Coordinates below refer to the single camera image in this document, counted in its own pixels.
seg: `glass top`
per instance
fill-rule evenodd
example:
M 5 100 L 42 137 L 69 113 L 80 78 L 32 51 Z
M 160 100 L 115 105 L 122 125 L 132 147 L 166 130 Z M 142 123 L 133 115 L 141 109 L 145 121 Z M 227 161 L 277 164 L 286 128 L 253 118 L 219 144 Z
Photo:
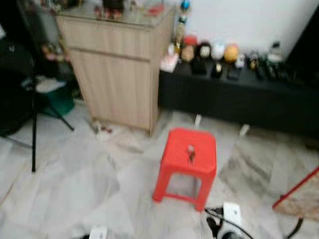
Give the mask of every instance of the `glass top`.
M 71 9 L 62 10 L 58 13 L 60 16 L 78 17 L 83 19 L 99 19 L 101 21 L 118 22 L 132 25 L 156 26 L 163 17 L 173 8 L 173 5 L 164 5 L 164 11 L 157 16 L 147 15 L 149 7 L 144 9 L 128 10 L 124 9 L 123 15 L 119 19 L 97 17 L 94 14 L 94 7 L 96 4 L 84 3 L 81 6 L 76 6 Z

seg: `small bottle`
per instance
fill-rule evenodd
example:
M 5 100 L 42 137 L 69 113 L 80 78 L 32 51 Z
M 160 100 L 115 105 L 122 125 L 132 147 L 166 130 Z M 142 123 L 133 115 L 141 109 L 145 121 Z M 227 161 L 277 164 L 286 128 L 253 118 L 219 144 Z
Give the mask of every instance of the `small bottle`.
M 178 19 L 178 25 L 176 28 L 176 34 L 175 34 L 175 52 L 179 55 L 182 47 L 182 42 L 185 35 L 185 24 L 186 24 L 186 16 L 182 15 Z

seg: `wooden cabinet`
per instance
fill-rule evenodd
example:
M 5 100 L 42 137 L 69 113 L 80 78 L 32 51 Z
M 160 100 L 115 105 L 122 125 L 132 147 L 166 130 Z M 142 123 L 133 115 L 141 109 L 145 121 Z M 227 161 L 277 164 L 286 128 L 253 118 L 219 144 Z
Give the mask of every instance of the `wooden cabinet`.
M 78 50 L 71 59 L 92 117 L 150 127 L 149 63 Z
M 160 59 L 170 42 L 173 17 L 174 7 L 147 26 L 58 16 L 92 118 L 152 132 Z

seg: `stool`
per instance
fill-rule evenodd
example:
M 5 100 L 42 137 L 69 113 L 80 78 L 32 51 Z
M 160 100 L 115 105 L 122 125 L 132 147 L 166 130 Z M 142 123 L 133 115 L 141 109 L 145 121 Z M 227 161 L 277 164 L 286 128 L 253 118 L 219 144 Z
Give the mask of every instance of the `stool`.
M 197 199 L 166 193 L 173 173 L 194 176 L 201 180 Z M 160 202 L 164 196 L 185 200 L 203 211 L 211 185 L 216 175 L 216 140 L 207 132 L 175 128 L 169 132 L 161 160 L 154 201 Z

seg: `black cable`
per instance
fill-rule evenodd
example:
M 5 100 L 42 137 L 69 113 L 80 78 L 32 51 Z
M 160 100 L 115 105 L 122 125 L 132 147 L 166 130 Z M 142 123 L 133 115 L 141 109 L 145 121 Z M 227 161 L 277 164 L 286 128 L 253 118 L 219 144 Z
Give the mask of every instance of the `black cable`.
M 303 221 L 304 221 L 303 218 L 299 218 L 299 219 L 298 219 L 297 225 L 295 226 L 295 228 L 293 229 L 293 231 L 286 237 L 287 239 L 292 238 L 293 235 L 295 235 L 295 234 L 299 231 L 301 225 L 303 224 Z
M 237 224 L 235 224 L 235 223 L 233 223 L 233 222 L 231 222 L 231 221 L 225 219 L 222 215 L 217 214 L 217 213 L 215 213 L 214 211 L 213 211 L 213 213 L 211 213 L 211 212 L 209 212 L 208 210 L 211 210 L 211 209 L 205 208 L 205 212 L 207 212 L 207 213 L 210 214 L 211 216 L 216 217 L 216 218 L 219 218 L 220 220 L 225 221 L 225 222 L 227 222 L 227 223 L 233 225 L 234 227 L 236 227 L 236 228 L 238 228 L 239 230 L 241 230 L 244 234 L 246 234 L 250 239 L 254 239 L 248 232 L 246 232 L 246 231 L 245 231 L 242 227 L 240 227 L 239 225 L 237 225 Z

